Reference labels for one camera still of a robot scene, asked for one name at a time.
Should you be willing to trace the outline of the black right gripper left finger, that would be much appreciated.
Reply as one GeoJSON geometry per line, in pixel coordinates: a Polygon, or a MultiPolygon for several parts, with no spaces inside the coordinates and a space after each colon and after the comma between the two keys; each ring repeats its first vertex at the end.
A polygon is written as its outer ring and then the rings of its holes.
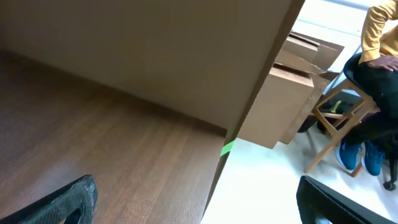
{"type": "Polygon", "coordinates": [[[92,175],[84,175],[25,208],[1,224],[92,224],[98,191],[92,175]]]}

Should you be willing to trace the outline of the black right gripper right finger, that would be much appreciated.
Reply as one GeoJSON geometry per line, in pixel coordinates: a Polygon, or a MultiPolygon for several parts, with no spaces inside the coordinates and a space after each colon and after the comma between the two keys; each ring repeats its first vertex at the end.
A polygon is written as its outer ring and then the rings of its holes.
{"type": "Polygon", "coordinates": [[[321,182],[303,175],[296,193],[302,223],[393,224],[321,182]]]}

